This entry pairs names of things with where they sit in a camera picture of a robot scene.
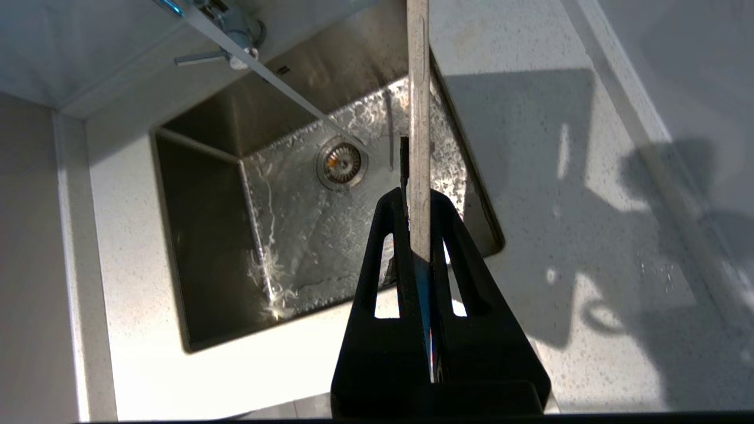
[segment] wall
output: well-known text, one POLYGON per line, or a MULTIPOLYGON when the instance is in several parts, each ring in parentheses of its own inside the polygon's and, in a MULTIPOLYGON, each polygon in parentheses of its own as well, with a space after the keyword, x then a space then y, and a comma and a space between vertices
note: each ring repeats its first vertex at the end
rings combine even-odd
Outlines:
POLYGON ((82 422, 115 421, 118 416, 84 122, 54 112, 53 129, 78 418, 82 422))
POLYGON ((173 30, 149 0, 26 0, 0 15, 0 91, 58 107, 173 30))
POLYGON ((721 236, 731 274, 750 287, 754 4, 601 0, 600 5, 700 197, 697 223, 721 236))
POLYGON ((76 413, 51 111, 0 94, 0 422, 76 413))

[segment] faucet handle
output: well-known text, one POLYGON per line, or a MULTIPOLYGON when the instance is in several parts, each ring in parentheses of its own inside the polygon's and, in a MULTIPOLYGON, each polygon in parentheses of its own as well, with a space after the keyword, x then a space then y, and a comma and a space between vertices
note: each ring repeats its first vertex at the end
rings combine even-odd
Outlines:
MULTIPOLYGON (((244 48, 244 50, 251 55, 254 59, 259 59, 259 51, 255 48, 244 48)), ((242 60, 239 60, 236 56, 228 53, 227 51, 220 49, 218 51, 208 51, 207 53, 187 54, 185 56, 178 56, 173 59, 173 62, 177 66, 197 65, 199 63, 216 62, 217 60, 227 60, 233 70, 242 71, 249 66, 242 60)))
POLYGON ((199 63, 216 62, 217 60, 228 59, 230 55, 227 51, 208 51, 206 53, 187 54, 173 59, 177 66, 196 65, 199 63))

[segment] kitchen counter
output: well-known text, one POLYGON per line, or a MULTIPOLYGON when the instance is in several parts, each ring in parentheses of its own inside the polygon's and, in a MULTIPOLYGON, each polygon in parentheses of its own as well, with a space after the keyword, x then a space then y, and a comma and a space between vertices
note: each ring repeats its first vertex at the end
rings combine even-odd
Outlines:
MULTIPOLYGON (((752 368, 724 367, 740 352, 564 7, 436 0, 430 34, 505 234, 488 266, 560 409, 744 403, 752 368)), ((150 131, 239 76, 165 67, 86 123, 119 419, 221 418, 329 390, 348 305, 182 348, 150 131)))

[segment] drain strainer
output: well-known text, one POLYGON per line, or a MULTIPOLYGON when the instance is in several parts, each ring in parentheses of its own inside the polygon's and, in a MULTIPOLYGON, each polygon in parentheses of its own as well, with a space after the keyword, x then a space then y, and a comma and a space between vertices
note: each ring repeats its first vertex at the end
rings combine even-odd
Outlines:
POLYGON ((367 157, 343 137, 334 137, 317 155, 317 177, 332 190, 356 186, 366 171, 367 157))

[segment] sink basin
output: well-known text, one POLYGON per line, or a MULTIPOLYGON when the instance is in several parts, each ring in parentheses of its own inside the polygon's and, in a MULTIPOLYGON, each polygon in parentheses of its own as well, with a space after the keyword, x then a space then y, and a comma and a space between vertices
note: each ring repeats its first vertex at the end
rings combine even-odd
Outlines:
MULTIPOLYGON (((352 299, 379 198, 409 132, 406 5, 378 2, 266 63, 363 146, 256 74, 155 131, 186 350, 352 299)), ((441 80, 431 80, 432 188, 484 256, 503 237, 441 80)), ((392 257, 385 242, 383 274, 392 257)))

